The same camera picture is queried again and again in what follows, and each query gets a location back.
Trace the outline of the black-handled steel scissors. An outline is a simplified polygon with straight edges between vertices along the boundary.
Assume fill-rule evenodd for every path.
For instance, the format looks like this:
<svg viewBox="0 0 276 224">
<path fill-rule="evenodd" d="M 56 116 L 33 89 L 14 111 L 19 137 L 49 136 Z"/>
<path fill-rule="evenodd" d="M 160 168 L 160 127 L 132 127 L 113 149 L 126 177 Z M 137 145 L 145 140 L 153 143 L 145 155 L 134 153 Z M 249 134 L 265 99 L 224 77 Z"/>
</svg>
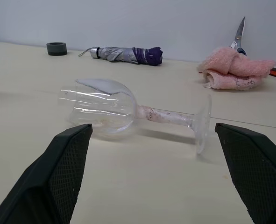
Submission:
<svg viewBox="0 0 276 224">
<path fill-rule="evenodd" d="M 245 26 L 245 18 L 246 17 L 243 17 L 243 19 L 241 20 L 240 25 L 239 25 L 239 27 L 236 31 L 234 41 L 230 45 L 230 48 L 232 48 L 232 49 L 236 50 L 238 53 L 243 54 L 243 55 L 246 56 L 247 54 L 241 46 L 241 40 L 242 40 L 242 37 L 243 37 L 244 26 Z"/>
</svg>

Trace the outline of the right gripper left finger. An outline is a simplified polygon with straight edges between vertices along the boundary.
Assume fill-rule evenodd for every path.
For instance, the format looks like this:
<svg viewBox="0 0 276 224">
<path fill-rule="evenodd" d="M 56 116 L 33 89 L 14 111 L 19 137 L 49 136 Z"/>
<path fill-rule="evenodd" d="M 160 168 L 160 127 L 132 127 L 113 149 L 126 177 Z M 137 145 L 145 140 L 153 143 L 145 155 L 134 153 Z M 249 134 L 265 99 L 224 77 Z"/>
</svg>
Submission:
<svg viewBox="0 0 276 224">
<path fill-rule="evenodd" d="M 0 224 L 70 224 L 81 188 L 91 124 L 56 135 L 0 205 Z"/>
</svg>

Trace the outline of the folded silver purple umbrella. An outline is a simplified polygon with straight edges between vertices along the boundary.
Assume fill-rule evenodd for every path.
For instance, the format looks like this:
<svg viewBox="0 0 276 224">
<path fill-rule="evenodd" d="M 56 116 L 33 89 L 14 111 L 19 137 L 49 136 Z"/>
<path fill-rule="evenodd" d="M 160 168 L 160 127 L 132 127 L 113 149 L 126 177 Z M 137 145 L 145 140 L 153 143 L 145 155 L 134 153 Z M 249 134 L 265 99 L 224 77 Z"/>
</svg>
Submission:
<svg viewBox="0 0 276 224">
<path fill-rule="evenodd" d="M 94 59 L 101 59 L 110 62 L 125 62 L 133 64 L 144 64 L 158 66 L 162 64 L 163 51 L 160 47 L 150 49 L 143 48 L 121 48 L 121 47 L 92 47 L 88 48 L 78 56 L 83 56 L 86 52 Z"/>
</svg>

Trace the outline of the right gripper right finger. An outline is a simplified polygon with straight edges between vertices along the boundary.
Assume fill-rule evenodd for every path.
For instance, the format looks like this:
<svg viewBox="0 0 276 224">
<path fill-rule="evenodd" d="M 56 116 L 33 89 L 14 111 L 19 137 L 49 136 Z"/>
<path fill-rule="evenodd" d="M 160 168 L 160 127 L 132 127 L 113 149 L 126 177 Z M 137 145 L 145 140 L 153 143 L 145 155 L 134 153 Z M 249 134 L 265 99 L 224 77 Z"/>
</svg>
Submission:
<svg viewBox="0 0 276 224">
<path fill-rule="evenodd" d="M 254 224 L 276 224 L 276 145 L 264 134 L 217 123 L 232 182 Z"/>
</svg>

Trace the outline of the clear wine glass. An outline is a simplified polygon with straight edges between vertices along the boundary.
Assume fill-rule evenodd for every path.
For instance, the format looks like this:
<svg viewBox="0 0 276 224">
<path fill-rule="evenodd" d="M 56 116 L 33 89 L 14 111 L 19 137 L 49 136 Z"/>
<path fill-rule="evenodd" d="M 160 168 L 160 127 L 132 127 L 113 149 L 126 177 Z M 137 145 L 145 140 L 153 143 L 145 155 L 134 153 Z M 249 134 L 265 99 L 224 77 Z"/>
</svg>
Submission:
<svg viewBox="0 0 276 224">
<path fill-rule="evenodd" d="M 92 124 L 97 137 L 117 139 L 133 132 L 134 122 L 148 120 L 186 126 L 194 131 L 197 153 L 205 148 L 212 99 L 195 115 L 139 105 L 123 84 L 100 78 L 76 79 L 58 92 L 58 102 L 69 109 L 67 120 L 75 125 Z"/>
</svg>

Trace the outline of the pink fluffy towel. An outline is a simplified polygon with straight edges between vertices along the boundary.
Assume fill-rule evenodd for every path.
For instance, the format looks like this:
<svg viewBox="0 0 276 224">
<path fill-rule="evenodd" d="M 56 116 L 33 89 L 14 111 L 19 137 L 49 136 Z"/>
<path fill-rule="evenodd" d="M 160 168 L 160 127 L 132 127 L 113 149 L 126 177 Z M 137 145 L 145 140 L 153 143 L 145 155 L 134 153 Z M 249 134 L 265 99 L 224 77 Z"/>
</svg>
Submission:
<svg viewBox="0 0 276 224">
<path fill-rule="evenodd" d="M 274 60 L 252 60 L 231 47 L 222 47 L 210 54 L 198 67 L 205 87 L 216 90 L 249 90 L 259 86 L 271 69 Z"/>
</svg>

